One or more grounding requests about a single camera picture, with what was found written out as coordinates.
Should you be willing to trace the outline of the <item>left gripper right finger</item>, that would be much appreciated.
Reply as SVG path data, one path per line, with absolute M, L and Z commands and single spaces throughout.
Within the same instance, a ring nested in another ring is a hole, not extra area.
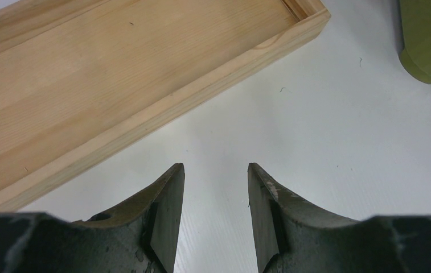
M 259 272 L 329 272 L 341 258 L 343 228 L 357 221 L 329 212 L 248 166 L 248 194 Z

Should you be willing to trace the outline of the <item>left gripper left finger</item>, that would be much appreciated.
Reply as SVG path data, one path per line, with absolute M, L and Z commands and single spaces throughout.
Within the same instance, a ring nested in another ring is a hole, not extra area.
M 94 231 L 101 253 L 89 272 L 173 272 L 184 193 L 184 165 L 78 225 Z

